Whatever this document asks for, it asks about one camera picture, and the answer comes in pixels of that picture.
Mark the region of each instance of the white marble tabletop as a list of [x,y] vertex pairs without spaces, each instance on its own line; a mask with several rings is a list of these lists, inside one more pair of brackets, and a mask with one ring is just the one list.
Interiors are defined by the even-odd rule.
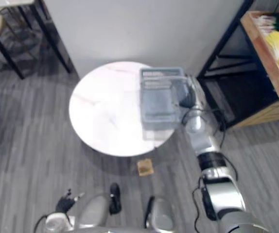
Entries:
[[114,156],[144,154],[164,140],[144,140],[140,120],[139,70],[148,67],[134,62],[116,62],[87,74],[70,98],[71,124],[87,145]]
[[14,7],[34,4],[35,0],[0,0],[0,7]]

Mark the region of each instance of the metal rod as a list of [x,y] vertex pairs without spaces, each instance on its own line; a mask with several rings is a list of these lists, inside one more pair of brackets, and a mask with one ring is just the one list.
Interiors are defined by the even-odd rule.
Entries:
[[4,58],[7,60],[8,64],[10,65],[10,67],[17,73],[17,75],[18,75],[21,79],[24,79],[23,74],[21,73],[21,71],[19,70],[19,68],[17,67],[17,65],[14,63],[14,61],[11,59],[10,55],[8,54],[7,50],[6,50],[5,47],[2,45],[1,42],[0,42],[0,52],[3,54]]
[[55,52],[56,56],[58,57],[58,59],[60,60],[60,62],[62,63],[62,65],[64,66],[65,70],[67,71],[67,73],[70,73],[70,69],[68,68],[68,66],[66,65],[66,62],[64,61],[64,58],[62,57],[60,51],[58,50],[54,40],[52,39],[52,37],[50,36],[48,29],[46,28],[44,22],[42,21],[38,11],[36,10],[36,7],[34,5],[30,5],[29,8],[31,9],[31,12],[33,13],[33,15],[35,16],[41,30],[43,31],[46,39],[48,40],[48,43],[51,45],[53,51]]
[[249,70],[249,71],[242,71],[242,72],[235,72],[235,73],[224,73],[224,74],[214,74],[201,77],[202,80],[217,80],[224,77],[233,77],[233,76],[243,76],[249,74],[256,74],[259,73],[258,70]]
[[222,59],[251,59],[252,56],[245,55],[217,55],[218,58]]
[[235,63],[235,64],[230,64],[230,65],[226,65],[226,66],[222,66],[222,67],[216,67],[216,68],[212,68],[212,69],[208,69],[208,71],[216,71],[216,70],[221,70],[221,69],[229,69],[229,68],[233,68],[233,67],[240,67],[240,66],[244,66],[250,63],[254,63],[253,60],[250,61],[245,61],[245,62],[239,62],[239,63]]
[[216,45],[215,49],[213,50],[211,56],[209,57],[207,62],[204,64],[202,70],[200,71],[200,73],[198,75],[199,77],[203,77],[205,75],[206,71],[210,68],[210,66],[214,62],[216,55],[221,52],[221,50],[223,49],[223,47],[225,46],[225,44],[227,43],[227,41],[229,40],[229,38],[231,37],[233,32],[236,30],[238,23],[240,22],[240,19],[246,13],[246,11],[250,8],[252,3],[253,3],[253,0],[244,0],[243,4],[241,5],[236,16],[234,17],[231,24],[227,28],[222,39],[218,42],[218,44]]
[[23,8],[22,8],[21,6],[18,6],[17,8],[18,8],[18,11],[20,12],[21,16],[22,16],[23,19],[25,20],[27,26],[32,30],[32,29],[33,29],[33,28],[32,28],[32,25],[31,25],[30,21],[28,20],[28,18],[27,18],[27,16],[26,16],[25,12],[24,12],[24,10],[23,10]]

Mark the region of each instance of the transparent plastic basket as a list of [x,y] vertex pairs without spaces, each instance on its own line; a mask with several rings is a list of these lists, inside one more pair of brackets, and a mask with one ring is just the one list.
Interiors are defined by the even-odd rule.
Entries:
[[181,68],[142,69],[140,112],[143,131],[175,129],[181,121],[180,96],[184,97],[187,90],[187,79]]

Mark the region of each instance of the cable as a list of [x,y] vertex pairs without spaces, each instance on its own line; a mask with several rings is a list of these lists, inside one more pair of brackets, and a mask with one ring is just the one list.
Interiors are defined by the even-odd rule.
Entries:
[[198,207],[198,204],[196,202],[196,199],[195,199],[195,196],[194,194],[196,193],[197,190],[200,189],[200,183],[201,183],[201,176],[199,177],[198,179],[198,185],[197,187],[192,191],[192,201],[194,203],[194,206],[196,207],[196,211],[197,211],[197,216],[196,216],[196,219],[194,220],[194,223],[193,223],[193,227],[194,227],[194,230],[197,232],[197,233],[200,233],[198,228],[197,228],[197,221],[199,220],[200,218],[200,211],[199,211],[199,207]]
[[[220,143],[220,148],[222,148],[223,144],[224,144],[224,141],[225,141],[225,138],[226,138],[226,117],[225,117],[225,114],[224,114],[224,110],[223,109],[220,109],[220,108],[214,108],[214,109],[200,109],[200,108],[191,108],[189,109],[183,116],[182,118],[182,124],[185,125],[185,123],[188,121],[188,120],[185,120],[185,118],[188,116],[188,114],[192,111],[192,110],[198,110],[198,111],[201,111],[201,112],[219,112],[221,114],[221,121],[222,121],[222,125],[223,125],[223,137],[222,137],[222,140],[221,140],[221,143]],[[238,175],[238,171],[235,167],[235,165],[230,161],[230,159],[228,159],[224,154],[223,154],[223,157],[225,158],[225,160],[227,160],[227,162],[231,165],[232,169],[234,170],[235,172],[235,179],[236,181],[238,181],[239,179],[239,175]]]
[[48,215],[43,215],[43,216],[40,217],[40,219],[38,219],[37,223],[34,226],[34,233],[36,233],[38,225],[41,222],[41,220],[44,219],[44,218],[47,218],[47,217],[48,217]]

